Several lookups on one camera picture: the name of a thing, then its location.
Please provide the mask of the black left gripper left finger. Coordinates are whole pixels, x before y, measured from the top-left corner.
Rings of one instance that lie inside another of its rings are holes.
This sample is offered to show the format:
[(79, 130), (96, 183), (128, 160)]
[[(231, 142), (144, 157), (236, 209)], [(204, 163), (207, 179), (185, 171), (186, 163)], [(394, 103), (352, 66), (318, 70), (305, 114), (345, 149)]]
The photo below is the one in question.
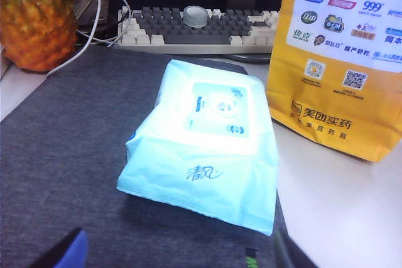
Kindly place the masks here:
[(77, 227), (32, 263), (32, 267), (86, 267), (89, 250), (86, 232)]

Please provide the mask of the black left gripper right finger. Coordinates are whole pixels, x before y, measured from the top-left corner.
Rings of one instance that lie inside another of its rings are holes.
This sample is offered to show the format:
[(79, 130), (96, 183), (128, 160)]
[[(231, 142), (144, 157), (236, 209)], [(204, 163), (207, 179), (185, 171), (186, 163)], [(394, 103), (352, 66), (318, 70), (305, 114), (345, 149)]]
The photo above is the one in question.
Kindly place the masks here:
[(277, 267), (306, 267), (305, 254), (287, 234), (276, 232), (274, 252)]

